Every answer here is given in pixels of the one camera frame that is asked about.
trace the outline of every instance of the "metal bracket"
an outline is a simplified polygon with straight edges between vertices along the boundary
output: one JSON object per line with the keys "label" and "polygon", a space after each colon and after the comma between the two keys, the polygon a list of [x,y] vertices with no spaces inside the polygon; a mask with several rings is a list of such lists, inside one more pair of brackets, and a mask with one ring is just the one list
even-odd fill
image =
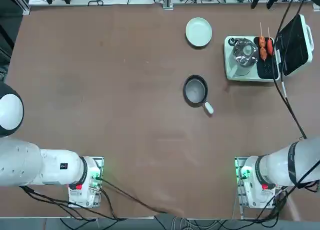
{"label": "metal bracket", "polygon": [[234,165],[235,165],[235,174],[236,174],[236,182],[237,182],[237,196],[239,198],[239,208],[240,208],[240,218],[245,219],[244,207],[248,207],[246,191],[244,188],[244,184],[242,183],[240,170],[244,166],[247,157],[235,157]]}
{"label": "metal bracket", "polygon": [[170,6],[166,6],[165,3],[162,5],[163,9],[174,9],[174,5],[170,3]]}

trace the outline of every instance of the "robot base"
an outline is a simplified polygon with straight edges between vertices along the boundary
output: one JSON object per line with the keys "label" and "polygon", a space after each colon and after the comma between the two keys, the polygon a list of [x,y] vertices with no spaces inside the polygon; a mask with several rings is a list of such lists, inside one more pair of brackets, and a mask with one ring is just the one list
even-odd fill
{"label": "robot base", "polygon": [[[100,206],[101,181],[96,180],[95,177],[101,177],[104,170],[104,157],[84,156],[87,163],[87,175],[84,183],[77,186],[76,189],[68,187],[69,202],[81,205],[85,208],[95,208]],[[78,208],[75,205],[69,205],[72,208]]]}
{"label": "robot base", "polygon": [[[241,219],[245,219],[245,207],[263,209],[276,193],[276,188],[264,190],[257,180],[255,173],[257,158],[257,156],[235,158],[237,195]],[[266,209],[272,209],[273,207],[274,203],[271,202]]]}
{"label": "robot base", "polygon": [[[263,209],[270,199],[275,196],[276,188],[268,189],[258,181],[255,171],[257,159],[257,156],[247,158],[240,171],[240,180],[243,182],[248,207]],[[273,207],[273,202],[271,202],[266,209],[272,209]]]}

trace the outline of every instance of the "table surface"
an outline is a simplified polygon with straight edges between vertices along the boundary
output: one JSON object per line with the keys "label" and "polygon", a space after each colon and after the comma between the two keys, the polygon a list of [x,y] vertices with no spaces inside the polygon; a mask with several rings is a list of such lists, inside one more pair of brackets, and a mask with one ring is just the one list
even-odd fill
{"label": "table surface", "polygon": [[[14,136],[41,148],[104,156],[104,177],[150,206],[180,217],[229,219],[235,157],[272,153],[301,135],[272,83],[227,81],[223,42],[228,35],[260,34],[260,21],[264,35],[268,26],[275,35],[286,7],[35,9],[23,18],[7,76],[25,106]],[[292,6],[287,21],[297,8]],[[314,35],[313,62],[285,82],[293,110],[312,137],[320,133],[320,16],[310,4],[301,12]],[[184,36],[196,16],[213,30],[200,50]],[[211,118],[184,101],[183,84],[192,74],[207,81]],[[66,186],[36,189],[68,197]],[[106,190],[119,217],[154,214]],[[66,216],[18,187],[1,188],[0,194],[2,217]],[[320,199],[312,193],[295,191],[287,206],[284,219],[319,221]],[[110,213],[105,200],[98,211]]]}

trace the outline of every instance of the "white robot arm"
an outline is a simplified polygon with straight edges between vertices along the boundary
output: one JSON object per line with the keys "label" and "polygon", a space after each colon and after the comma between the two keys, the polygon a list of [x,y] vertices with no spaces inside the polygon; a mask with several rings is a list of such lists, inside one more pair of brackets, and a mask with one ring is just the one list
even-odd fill
{"label": "white robot arm", "polygon": [[102,177],[104,158],[40,149],[7,137],[19,128],[23,117],[20,96],[0,83],[0,186],[68,185],[70,202],[87,208],[98,206],[101,182],[96,177]]}
{"label": "white robot arm", "polygon": [[[319,146],[320,137],[295,142],[273,154],[250,156],[240,172],[249,207],[264,208],[276,187],[294,186],[320,160]],[[317,166],[301,183],[319,179]]]}

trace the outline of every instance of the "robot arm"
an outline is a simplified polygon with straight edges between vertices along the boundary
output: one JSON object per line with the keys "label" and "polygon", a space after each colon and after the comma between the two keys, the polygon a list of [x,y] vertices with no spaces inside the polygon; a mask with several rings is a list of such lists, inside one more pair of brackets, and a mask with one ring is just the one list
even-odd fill
{"label": "robot arm", "polygon": [[[241,168],[241,179],[250,208],[264,208],[276,187],[294,186],[320,160],[320,137],[295,142],[273,154],[250,156]],[[320,166],[301,183],[320,179]]]}
{"label": "robot arm", "polygon": [[103,161],[69,150],[40,149],[10,137],[0,138],[0,186],[68,185],[69,202],[95,207],[100,202]]}

